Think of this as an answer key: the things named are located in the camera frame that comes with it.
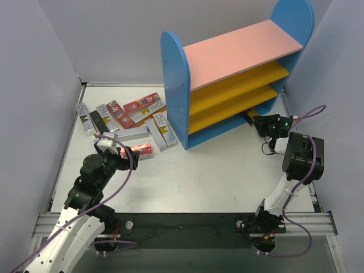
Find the silver RO box table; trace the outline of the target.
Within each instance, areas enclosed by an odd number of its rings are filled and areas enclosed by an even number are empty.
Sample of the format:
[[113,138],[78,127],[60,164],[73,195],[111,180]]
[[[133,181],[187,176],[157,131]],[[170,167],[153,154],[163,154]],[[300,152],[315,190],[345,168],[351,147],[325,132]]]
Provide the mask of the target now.
[[254,117],[260,116],[260,114],[254,108],[247,109],[241,114],[250,126],[253,125]]

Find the silver RO toothpaste box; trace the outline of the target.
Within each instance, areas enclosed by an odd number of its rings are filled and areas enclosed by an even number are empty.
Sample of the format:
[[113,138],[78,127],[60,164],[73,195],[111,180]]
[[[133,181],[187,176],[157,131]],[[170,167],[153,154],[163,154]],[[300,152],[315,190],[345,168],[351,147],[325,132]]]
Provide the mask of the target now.
[[97,131],[96,131],[96,128],[93,124],[93,121],[90,117],[88,108],[86,107],[85,103],[81,102],[81,103],[77,104],[76,110],[77,110],[78,117],[80,118],[82,127],[84,129],[84,133],[86,134],[86,136],[94,135]]

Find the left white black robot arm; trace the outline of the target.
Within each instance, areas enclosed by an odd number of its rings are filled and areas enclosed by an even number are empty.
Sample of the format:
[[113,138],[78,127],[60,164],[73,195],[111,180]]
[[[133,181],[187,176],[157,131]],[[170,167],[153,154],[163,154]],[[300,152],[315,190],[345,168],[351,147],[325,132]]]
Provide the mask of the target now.
[[51,234],[27,258],[25,272],[70,272],[101,234],[111,233],[118,225],[115,210],[103,203],[103,190],[117,171],[136,170],[139,151],[125,147],[98,148],[82,163],[80,175],[67,195],[64,207]]

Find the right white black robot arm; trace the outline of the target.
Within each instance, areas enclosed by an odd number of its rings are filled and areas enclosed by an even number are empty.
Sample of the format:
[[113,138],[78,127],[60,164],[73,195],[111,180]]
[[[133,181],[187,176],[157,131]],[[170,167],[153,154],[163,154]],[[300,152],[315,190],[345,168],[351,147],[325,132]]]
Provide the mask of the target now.
[[268,138],[266,144],[271,154],[283,155],[283,176],[252,218],[253,228],[258,232],[269,234],[282,225],[283,212],[293,197],[323,175],[324,140],[293,132],[298,120],[279,114],[253,117],[258,135]]

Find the blue shelf with coloured boards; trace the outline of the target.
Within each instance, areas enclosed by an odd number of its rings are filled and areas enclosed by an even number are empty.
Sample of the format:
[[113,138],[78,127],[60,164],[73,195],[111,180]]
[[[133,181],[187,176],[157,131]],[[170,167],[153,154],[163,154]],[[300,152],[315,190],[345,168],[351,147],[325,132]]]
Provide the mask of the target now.
[[243,112],[268,113],[315,25],[310,1],[278,1],[268,20],[182,45],[160,37],[167,118],[190,149],[245,123]]

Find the red 3D toothpaste box lower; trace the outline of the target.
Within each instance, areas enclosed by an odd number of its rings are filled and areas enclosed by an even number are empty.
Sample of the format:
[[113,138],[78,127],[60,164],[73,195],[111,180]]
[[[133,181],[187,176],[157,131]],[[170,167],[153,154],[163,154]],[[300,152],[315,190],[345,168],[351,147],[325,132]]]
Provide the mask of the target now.
[[139,160],[149,159],[149,158],[153,157],[151,143],[138,144],[138,145],[130,146],[130,148],[132,151],[132,155],[139,152]]

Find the black toothpaste box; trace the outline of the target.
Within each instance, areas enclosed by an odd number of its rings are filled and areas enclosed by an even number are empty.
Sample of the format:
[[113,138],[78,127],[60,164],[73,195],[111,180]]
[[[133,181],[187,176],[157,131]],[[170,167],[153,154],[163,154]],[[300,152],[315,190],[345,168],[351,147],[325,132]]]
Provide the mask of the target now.
[[104,122],[104,120],[102,119],[102,117],[100,116],[100,114],[96,110],[90,112],[90,117],[91,117],[97,131],[100,134],[110,132],[110,130],[108,129],[106,123]]

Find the plain silver box horizontal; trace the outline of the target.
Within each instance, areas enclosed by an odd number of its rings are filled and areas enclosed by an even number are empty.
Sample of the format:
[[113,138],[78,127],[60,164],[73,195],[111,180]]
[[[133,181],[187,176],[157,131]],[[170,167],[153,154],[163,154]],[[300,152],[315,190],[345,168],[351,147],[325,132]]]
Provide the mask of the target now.
[[129,129],[117,130],[113,132],[120,142],[145,138],[148,136],[148,128],[143,125],[140,127],[133,127]]

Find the red 3D toothpaste box upright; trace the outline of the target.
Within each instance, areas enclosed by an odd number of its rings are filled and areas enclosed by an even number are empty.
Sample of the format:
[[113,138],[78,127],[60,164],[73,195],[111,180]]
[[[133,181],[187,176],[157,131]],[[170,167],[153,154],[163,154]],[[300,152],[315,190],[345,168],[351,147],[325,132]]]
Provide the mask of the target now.
[[106,107],[124,129],[135,127],[135,122],[129,117],[116,100],[106,104]]

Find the plain silver box diagonal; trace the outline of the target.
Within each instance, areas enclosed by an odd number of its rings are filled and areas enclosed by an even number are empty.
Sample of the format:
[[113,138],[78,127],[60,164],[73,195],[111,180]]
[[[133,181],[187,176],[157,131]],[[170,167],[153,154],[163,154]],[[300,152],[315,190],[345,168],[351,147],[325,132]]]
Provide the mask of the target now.
[[156,145],[158,146],[159,151],[165,150],[167,148],[167,143],[165,142],[154,120],[150,118],[145,120],[144,123],[150,131]]

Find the orange white RO toothpaste box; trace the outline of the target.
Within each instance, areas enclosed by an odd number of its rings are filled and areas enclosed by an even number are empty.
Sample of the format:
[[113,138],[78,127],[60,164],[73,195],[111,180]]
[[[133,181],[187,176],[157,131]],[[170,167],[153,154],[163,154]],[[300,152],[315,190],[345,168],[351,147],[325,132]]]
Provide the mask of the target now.
[[166,109],[166,105],[162,100],[155,102],[154,104],[142,109],[131,115],[131,119],[136,126],[142,125],[146,119],[150,118],[153,114],[157,112],[163,112]]

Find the red 3D toothpaste box top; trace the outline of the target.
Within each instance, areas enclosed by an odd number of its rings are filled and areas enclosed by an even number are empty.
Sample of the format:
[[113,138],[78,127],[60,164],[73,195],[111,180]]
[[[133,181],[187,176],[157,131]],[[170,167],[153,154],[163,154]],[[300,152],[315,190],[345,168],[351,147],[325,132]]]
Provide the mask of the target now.
[[157,94],[157,92],[155,92],[123,105],[123,109],[125,113],[129,114],[140,111],[141,109],[144,109],[159,100],[160,96]]

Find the aluminium frame rail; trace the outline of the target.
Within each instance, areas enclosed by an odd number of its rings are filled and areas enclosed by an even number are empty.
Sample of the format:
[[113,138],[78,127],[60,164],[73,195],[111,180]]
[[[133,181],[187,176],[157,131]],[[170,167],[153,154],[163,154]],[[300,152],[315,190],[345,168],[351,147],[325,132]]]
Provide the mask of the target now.
[[[305,227],[313,237],[318,236],[334,236],[337,235],[337,228],[334,223],[331,212],[315,213],[315,212],[288,212],[287,217],[303,227]],[[58,213],[46,213],[38,216],[32,237],[47,238],[54,225],[59,218]],[[304,236],[305,231],[288,222],[286,224],[286,232],[281,236]]]

